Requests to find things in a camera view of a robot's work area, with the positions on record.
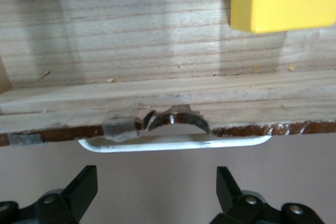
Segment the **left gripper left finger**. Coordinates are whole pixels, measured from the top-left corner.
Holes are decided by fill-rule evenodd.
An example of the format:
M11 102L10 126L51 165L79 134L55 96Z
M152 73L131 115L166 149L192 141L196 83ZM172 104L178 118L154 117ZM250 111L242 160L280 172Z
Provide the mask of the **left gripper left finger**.
M87 165L66 188L49 191L25 208L2 201L1 223L79 223L97 192L97 167Z

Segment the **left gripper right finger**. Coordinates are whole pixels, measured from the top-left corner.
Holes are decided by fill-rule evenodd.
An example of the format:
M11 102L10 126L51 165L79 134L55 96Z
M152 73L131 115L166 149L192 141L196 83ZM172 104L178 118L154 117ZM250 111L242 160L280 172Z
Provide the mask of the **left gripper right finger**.
M276 209L261 194L241 190L225 166L217 167L216 195L222 212L212 223L324 223L306 205L289 202Z

